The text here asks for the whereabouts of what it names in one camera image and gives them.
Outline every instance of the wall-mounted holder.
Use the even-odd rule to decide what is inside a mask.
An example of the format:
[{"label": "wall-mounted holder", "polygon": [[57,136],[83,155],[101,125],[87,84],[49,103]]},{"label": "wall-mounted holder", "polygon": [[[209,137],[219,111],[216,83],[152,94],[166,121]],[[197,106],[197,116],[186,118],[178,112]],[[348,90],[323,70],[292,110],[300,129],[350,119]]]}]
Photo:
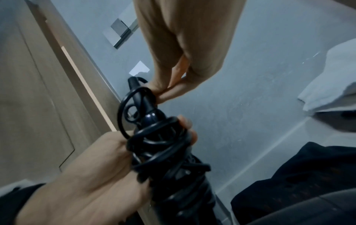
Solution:
[{"label": "wall-mounted holder", "polygon": [[131,3],[103,34],[118,49],[138,28],[134,4]]}]

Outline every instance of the black cord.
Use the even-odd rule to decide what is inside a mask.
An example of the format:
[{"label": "black cord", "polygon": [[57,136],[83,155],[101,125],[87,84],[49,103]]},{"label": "black cord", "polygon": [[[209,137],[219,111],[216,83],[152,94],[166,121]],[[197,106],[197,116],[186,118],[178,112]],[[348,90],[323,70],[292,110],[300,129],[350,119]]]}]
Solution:
[{"label": "black cord", "polygon": [[[134,96],[140,104],[128,105]],[[120,104],[118,126],[128,139],[126,147],[132,152],[132,168],[138,173],[138,181],[150,179],[152,201],[161,223],[197,225],[206,213],[215,218],[212,211],[215,195],[205,177],[205,172],[211,170],[210,165],[191,154],[191,135],[177,117],[166,118],[157,107],[140,115],[139,111],[145,112],[142,109],[145,97],[154,106],[155,98],[149,88],[131,88]],[[133,117],[128,114],[131,107],[137,108]],[[122,117],[136,124],[132,137],[124,130]]]}]

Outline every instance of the hand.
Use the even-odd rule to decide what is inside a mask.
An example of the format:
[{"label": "hand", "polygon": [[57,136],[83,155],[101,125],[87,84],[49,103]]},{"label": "hand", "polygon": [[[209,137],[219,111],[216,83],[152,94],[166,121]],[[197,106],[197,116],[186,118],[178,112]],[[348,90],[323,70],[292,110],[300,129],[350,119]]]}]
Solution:
[{"label": "hand", "polygon": [[[178,118],[183,127],[191,129],[190,120]],[[197,133],[189,132],[194,144]],[[137,182],[125,145],[120,132],[103,135],[54,182],[33,194],[16,225],[106,225],[125,220],[149,200],[149,182]]]},{"label": "hand", "polygon": [[245,2],[134,0],[154,60],[147,86],[157,103],[193,90],[221,69]]}]

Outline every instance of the black sleeve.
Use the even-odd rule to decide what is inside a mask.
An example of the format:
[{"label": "black sleeve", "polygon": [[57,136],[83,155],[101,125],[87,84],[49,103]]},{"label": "black sleeve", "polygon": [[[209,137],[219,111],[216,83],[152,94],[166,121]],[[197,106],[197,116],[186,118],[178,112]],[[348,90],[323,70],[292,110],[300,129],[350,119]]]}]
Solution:
[{"label": "black sleeve", "polygon": [[10,193],[0,197],[0,224],[14,224],[17,214],[25,205],[31,195],[44,184],[14,189]]}]

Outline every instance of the white fabric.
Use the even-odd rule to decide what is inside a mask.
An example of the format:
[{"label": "white fabric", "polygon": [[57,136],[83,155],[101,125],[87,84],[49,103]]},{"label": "white fabric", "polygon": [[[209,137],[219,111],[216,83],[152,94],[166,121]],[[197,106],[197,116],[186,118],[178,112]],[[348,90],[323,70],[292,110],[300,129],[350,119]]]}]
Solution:
[{"label": "white fabric", "polygon": [[324,72],[298,98],[308,112],[356,110],[356,39],[328,51]]}]

